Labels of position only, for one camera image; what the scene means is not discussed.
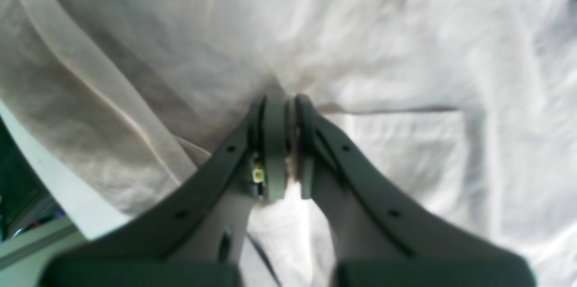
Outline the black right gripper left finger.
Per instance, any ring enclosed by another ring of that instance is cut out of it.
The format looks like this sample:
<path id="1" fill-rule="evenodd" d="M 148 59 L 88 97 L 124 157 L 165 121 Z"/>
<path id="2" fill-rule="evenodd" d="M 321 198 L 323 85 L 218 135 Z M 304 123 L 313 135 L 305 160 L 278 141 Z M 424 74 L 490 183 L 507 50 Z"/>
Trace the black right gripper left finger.
<path id="1" fill-rule="evenodd" d="M 42 287 L 239 287 L 247 220 L 287 188 L 287 100 L 268 96 L 190 179 L 137 219 L 54 258 Z"/>

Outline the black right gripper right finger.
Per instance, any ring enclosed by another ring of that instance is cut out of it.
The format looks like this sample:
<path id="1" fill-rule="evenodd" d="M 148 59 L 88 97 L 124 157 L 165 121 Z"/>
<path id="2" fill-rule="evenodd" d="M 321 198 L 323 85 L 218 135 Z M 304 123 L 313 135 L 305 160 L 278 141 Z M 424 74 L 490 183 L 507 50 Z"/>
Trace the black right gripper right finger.
<path id="1" fill-rule="evenodd" d="M 294 100 L 297 179 L 330 225 L 332 287 L 534 287 L 517 254 L 433 215 L 388 180 L 311 100 Z"/>

